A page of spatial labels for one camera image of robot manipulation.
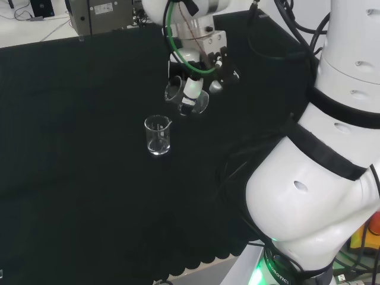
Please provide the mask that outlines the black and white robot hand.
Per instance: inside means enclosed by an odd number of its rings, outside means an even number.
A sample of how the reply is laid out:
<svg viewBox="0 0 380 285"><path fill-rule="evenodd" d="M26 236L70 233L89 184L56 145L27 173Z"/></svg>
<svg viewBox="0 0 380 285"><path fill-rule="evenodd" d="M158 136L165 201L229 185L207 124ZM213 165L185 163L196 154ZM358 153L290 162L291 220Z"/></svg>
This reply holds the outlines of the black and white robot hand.
<svg viewBox="0 0 380 285"><path fill-rule="evenodd" d="M240 80L240 71L230 60L226 32L183 39L170 55L168 78L165 101L175 104L182 116L204 112L211 94Z"/></svg>

